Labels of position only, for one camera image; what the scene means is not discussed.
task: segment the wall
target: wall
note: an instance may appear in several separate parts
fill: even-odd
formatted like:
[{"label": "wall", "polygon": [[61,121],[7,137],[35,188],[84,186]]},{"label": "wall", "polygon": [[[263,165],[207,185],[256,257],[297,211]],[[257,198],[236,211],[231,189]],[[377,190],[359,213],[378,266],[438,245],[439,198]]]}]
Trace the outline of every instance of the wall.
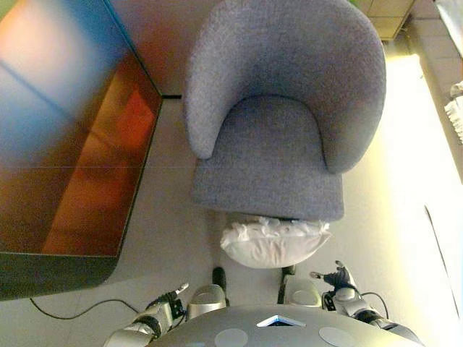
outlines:
[{"label": "wall", "polygon": [[182,94],[185,62],[195,36],[219,1],[111,0],[161,94]]},{"label": "wall", "polygon": [[463,79],[463,60],[431,0],[416,3],[407,37],[412,49],[422,57],[423,71],[463,182],[463,145],[444,110],[450,101],[450,87]]}]

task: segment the white cloth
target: white cloth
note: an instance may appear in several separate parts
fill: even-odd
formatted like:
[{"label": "white cloth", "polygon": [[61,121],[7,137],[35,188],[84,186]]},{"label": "white cloth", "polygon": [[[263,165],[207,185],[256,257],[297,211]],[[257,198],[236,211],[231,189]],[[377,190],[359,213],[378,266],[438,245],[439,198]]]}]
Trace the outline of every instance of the white cloth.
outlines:
[{"label": "white cloth", "polygon": [[463,95],[458,96],[452,101],[450,101],[445,106],[445,110],[447,116],[449,117],[452,125],[455,128],[455,132],[458,135],[460,143],[463,145]]},{"label": "white cloth", "polygon": [[331,237],[328,223],[281,221],[260,217],[258,223],[233,223],[221,240],[235,261],[256,269],[295,265],[306,260]]}]

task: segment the chair seat cushion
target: chair seat cushion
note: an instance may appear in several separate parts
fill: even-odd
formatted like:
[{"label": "chair seat cushion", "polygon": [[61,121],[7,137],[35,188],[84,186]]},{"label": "chair seat cushion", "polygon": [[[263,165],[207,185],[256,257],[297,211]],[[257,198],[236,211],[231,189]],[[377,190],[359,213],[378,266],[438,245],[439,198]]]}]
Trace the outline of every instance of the chair seat cushion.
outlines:
[{"label": "chair seat cushion", "polygon": [[240,101],[211,158],[199,160],[193,200],[214,210],[303,220],[344,214],[342,179],[329,173],[306,105],[275,95]]}]

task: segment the gray armchair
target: gray armchair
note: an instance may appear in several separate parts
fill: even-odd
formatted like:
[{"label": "gray armchair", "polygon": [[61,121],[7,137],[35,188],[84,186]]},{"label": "gray armchair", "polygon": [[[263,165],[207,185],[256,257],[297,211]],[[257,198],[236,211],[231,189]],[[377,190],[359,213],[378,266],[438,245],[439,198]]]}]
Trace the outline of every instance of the gray armchair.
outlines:
[{"label": "gray armchair", "polygon": [[197,37],[185,87],[196,203],[342,217],[341,174],[370,144],[386,89],[381,42],[347,0],[222,1]]}]

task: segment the chair backrest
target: chair backrest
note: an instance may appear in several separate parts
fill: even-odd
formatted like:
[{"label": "chair backrest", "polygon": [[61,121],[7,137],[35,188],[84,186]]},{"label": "chair backrest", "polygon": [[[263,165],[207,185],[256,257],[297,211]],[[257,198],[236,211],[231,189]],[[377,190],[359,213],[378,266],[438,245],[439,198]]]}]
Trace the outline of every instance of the chair backrest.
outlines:
[{"label": "chair backrest", "polygon": [[329,171],[338,173],[366,151],[385,93],[381,42],[347,0],[226,0],[192,50],[184,115],[192,149],[206,159],[240,100],[299,100],[316,117]]}]

